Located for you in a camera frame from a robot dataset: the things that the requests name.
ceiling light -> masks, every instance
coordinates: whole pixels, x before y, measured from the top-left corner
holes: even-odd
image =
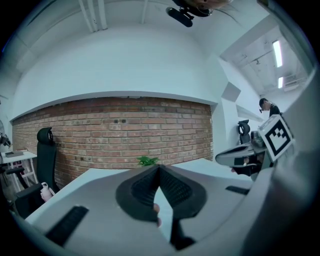
[[[273,42],[273,49],[275,53],[276,66],[279,68],[282,66],[282,54],[279,41]]]
[[[283,77],[279,77],[278,80],[278,88],[282,88],[282,85],[284,84],[284,78]]]

chair backrest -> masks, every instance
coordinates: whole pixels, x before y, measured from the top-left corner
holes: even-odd
[[[51,127],[42,128],[37,133],[36,176],[40,183],[46,182],[57,193],[59,191],[55,182],[57,146],[53,141],[51,129]]]

green plant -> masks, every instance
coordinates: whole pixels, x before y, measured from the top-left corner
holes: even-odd
[[[138,159],[140,162],[138,163],[138,165],[141,166],[153,166],[157,164],[157,161],[159,160],[158,157],[155,158],[149,158],[147,156],[141,156],[141,157],[137,157],[136,159]]]

